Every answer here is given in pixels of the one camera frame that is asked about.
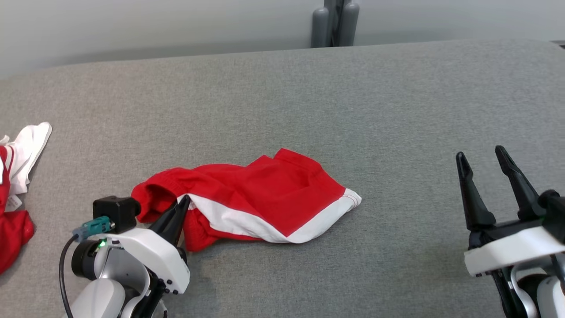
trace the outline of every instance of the clothing pile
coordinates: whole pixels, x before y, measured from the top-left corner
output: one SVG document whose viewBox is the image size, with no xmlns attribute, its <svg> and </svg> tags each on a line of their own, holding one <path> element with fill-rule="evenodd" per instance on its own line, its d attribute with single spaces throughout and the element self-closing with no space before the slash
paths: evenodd
<svg viewBox="0 0 565 318">
<path fill-rule="evenodd" d="M 28 192 L 29 172 L 51 135 L 47 122 L 26 126 L 16 139 L 0 140 L 0 274 L 16 260 L 22 245 L 33 236 L 33 223 L 18 194 Z"/>
</svg>

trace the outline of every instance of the black cable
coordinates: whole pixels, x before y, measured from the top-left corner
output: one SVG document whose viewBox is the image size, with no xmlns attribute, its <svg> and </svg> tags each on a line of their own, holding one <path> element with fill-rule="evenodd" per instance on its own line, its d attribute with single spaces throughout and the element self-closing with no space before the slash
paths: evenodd
<svg viewBox="0 0 565 318">
<path fill-rule="evenodd" d="M 69 300 L 67 299 L 67 290 L 65 289 L 65 277 L 64 277 L 64 264 L 65 264 L 65 255 L 67 254 L 67 250 L 69 246 L 71 246 L 72 242 L 75 241 L 79 236 L 77 234 L 73 235 L 72 238 L 65 244 L 63 247 L 63 251 L 61 252 L 61 258 L 59 259 L 59 287 L 61 288 L 61 298 L 63 298 L 63 306 L 65 307 L 65 312 L 67 313 L 68 318 L 73 318 L 71 312 L 71 306 L 69 305 Z"/>
</svg>

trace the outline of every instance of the white stripe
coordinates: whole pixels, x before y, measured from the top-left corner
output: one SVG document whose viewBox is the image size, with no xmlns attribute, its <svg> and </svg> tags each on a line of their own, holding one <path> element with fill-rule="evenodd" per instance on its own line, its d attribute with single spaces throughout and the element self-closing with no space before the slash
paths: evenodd
<svg viewBox="0 0 565 318">
<path fill-rule="evenodd" d="M 187 194 L 191 207 L 198 207 L 214 230 L 261 238 L 271 243 L 304 243 L 324 234 L 341 216 L 361 203 L 361 197 L 350 189 L 288 237 L 271 224 L 253 214 L 226 207 L 195 194 Z"/>
<path fill-rule="evenodd" d="M 12 150 L 12 147 L 5 146 L 5 148 L 6 148 L 7 156 L 6 156 L 6 160 L 4 161 L 4 165 L 6 166 L 6 169 L 9 169 L 10 163 L 12 163 L 12 156 L 14 154 L 14 151 Z"/>
</svg>

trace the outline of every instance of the red fabric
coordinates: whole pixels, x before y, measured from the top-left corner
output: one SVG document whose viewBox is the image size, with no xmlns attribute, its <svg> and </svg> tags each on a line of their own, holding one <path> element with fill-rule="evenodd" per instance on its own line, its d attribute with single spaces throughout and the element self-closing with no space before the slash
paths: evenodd
<svg viewBox="0 0 565 318">
<path fill-rule="evenodd" d="M 10 192 L 10 167 L 13 160 L 5 164 L 7 149 L 0 147 L 0 158 L 4 166 L 2 184 L 0 184 L 0 274 L 2 274 L 18 257 L 22 245 L 33 236 L 33 223 L 27 211 L 5 212 L 8 193 Z"/>
<path fill-rule="evenodd" d="M 184 194 L 208 198 L 229 208 L 262 218 L 288 236 L 344 194 L 316 161 L 281 149 L 274 158 L 262 156 L 247 167 L 205 165 L 176 167 L 155 174 L 133 189 L 141 204 L 141 222 L 154 222 Z M 260 240 L 217 231 L 198 208 L 184 222 L 188 251 L 199 251 L 220 238 Z"/>
</svg>

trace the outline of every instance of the clothing label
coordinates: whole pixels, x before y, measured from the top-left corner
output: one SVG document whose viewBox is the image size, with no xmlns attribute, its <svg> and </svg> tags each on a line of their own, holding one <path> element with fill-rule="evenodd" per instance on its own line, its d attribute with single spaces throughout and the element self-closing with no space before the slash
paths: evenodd
<svg viewBox="0 0 565 318">
<path fill-rule="evenodd" d="M 16 211 L 16 209 L 19 208 L 20 205 L 21 205 L 20 198 L 16 195 L 11 195 L 8 197 L 8 200 L 6 201 L 6 212 Z"/>
</svg>

